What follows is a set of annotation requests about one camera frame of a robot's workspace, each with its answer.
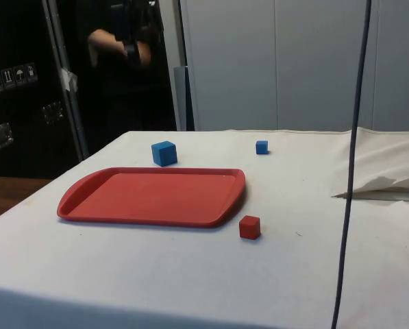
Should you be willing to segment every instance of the small blue cube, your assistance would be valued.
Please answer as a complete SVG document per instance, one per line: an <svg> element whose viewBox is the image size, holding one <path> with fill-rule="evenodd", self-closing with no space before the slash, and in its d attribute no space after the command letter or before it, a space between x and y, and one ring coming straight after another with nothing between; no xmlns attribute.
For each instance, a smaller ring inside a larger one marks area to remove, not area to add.
<svg viewBox="0 0 409 329"><path fill-rule="evenodd" d="M177 163L177 148L171 142L161 142L151 146L154 162L161 166L169 166Z"/></svg>
<svg viewBox="0 0 409 329"><path fill-rule="evenodd" d="M268 154L268 141L256 142L256 154Z"/></svg>

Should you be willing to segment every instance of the table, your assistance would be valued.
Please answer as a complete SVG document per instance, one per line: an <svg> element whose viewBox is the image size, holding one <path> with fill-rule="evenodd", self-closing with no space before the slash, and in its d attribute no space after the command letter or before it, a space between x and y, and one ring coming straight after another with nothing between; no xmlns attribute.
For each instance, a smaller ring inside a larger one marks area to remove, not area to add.
<svg viewBox="0 0 409 329"><path fill-rule="evenodd" d="M245 172L245 204L224 226L57 217L78 179L152 167L151 144L165 140L177 167ZM0 217L0 328L329 328L345 208L330 190L348 144L348 133L123 135ZM244 215L261 218L257 241L239 238ZM354 202L339 326L409 328L408 203Z"/></svg>
<svg viewBox="0 0 409 329"><path fill-rule="evenodd" d="M49 182L50 180L0 177L0 215Z"/></svg>

